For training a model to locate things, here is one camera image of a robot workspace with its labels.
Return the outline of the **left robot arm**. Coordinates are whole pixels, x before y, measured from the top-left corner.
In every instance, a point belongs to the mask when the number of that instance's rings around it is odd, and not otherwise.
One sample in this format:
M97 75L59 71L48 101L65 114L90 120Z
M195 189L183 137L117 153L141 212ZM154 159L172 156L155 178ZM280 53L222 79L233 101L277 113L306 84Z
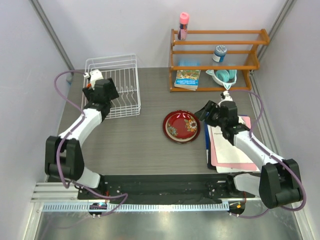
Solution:
M79 118L58 136L49 136L45 143L44 171L48 176L63 181L74 181L89 187L89 194L100 200L107 192L101 184L101 175L85 167L82 144L91 132L100 125L112 107L112 100L119 97L111 77L96 80L82 89L88 103Z

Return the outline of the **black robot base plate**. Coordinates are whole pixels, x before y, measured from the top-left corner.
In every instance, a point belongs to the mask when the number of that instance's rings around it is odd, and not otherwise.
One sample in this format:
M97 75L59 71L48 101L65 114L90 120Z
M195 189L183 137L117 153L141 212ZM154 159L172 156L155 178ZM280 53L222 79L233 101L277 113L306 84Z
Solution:
M107 196L128 194L127 204L200 204L215 203L220 199L255 198L231 188L227 173L105 175Z

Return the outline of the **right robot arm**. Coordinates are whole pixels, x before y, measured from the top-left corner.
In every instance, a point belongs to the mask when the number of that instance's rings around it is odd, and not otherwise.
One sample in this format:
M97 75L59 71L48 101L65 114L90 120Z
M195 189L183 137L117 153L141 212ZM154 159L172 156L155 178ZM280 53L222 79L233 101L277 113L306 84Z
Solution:
M260 197L268 209L285 209L288 204L300 202L301 205L295 208L299 211L306 205L307 195L298 163L277 156L258 141L252 130L240 121L234 101L215 103L210 100L195 116L209 126L219 127L223 137L245 153L260 171L259 177L249 173L234 176L225 186L230 197L236 198L248 192Z

